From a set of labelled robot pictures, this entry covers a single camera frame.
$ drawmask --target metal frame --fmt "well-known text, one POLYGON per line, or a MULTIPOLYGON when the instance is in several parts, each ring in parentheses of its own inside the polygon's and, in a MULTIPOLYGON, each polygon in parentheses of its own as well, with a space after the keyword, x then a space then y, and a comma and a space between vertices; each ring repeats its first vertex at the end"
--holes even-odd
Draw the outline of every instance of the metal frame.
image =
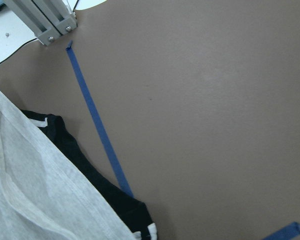
POLYGON ((62 0, 3 0, 44 44, 77 27, 75 14, 62 0))

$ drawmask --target screw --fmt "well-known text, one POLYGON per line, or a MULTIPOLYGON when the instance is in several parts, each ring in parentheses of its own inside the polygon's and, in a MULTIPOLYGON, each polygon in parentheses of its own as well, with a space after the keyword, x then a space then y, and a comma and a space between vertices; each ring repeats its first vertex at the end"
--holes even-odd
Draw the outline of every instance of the screw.
POLYGON ((56 39, 55 39, 54 36, 48 37, 48 41, 49 41, 50 43, 53 43, 55 40, 56 40, 56 39))
POLYGON ((71 27, 71 26, 67 26, 67 27, 65 28, 65 30, 66 30, 68 33, 70 33, 70 32, 72 32, 72 27, 71 27))

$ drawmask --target gray t-shirt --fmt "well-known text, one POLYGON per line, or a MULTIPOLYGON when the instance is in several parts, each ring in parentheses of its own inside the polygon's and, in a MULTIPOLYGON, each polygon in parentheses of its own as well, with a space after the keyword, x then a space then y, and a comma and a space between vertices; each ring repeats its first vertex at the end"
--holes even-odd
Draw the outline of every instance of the gray t-shirt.
POLYGON ((86 177, 1 92, 0 240, 135 240, 86 177))

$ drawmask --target blue tape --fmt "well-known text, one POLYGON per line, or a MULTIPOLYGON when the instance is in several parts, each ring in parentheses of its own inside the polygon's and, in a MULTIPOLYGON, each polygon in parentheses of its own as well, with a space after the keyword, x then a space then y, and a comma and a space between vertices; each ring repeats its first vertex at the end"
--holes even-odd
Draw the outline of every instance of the blue tape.
POLYGON ((300 235, 300 223, 293 222, 263 240, 291 240, 300 235))
POLYGON ((74 51, 72 50, 71 46, 72 46, 73 41, 71 40, 68 44, 68 46, 66 47, 66 53, 69 56, 69 59, 71 61, 76 79, 79 83, 82 95, 85 99, 86 105, 90 111, 91 117, 93 119, 95 128, 99 134, 99 137, 101 139, 101 142, 103 144, 104 150, 106 152, 106 155, 110 161, 110 164, 112 166, 112 169, 114 171, 114 174, 116 176, 116 179, 119 183, 120 188, 122 189, 122 191, 124 191, 126 194, 128 194, 129 196, 133 197, 133 193, 130 189, 130 186, 128 184, 128 181, 125 177, 124 171, 121 168, 121 165, 119 163, 119 160, 116 156, 116 153, 111 145, 111 142, 109 140, 109 137, 107 135, 106 129, 101 121, 100 115, 98 113, 98 110, 96 108, 96 105, 94 103, 94 100, 92 99, 89 89, 87 87, 86 81, 84 79, 84 76, 81 72, 79 63, 77 61, 76 55, 74 53, 74 51))

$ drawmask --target cardboard surface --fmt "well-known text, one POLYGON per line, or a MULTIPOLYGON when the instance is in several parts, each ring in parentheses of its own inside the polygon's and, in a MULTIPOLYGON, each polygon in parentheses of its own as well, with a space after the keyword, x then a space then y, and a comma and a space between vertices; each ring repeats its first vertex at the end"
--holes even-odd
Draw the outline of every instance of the cardboard surface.
POLYGON ((0 67, 115 177, 65 47, 161 240, 259 240, 300 222, 300 0, 108 0, 0 67))

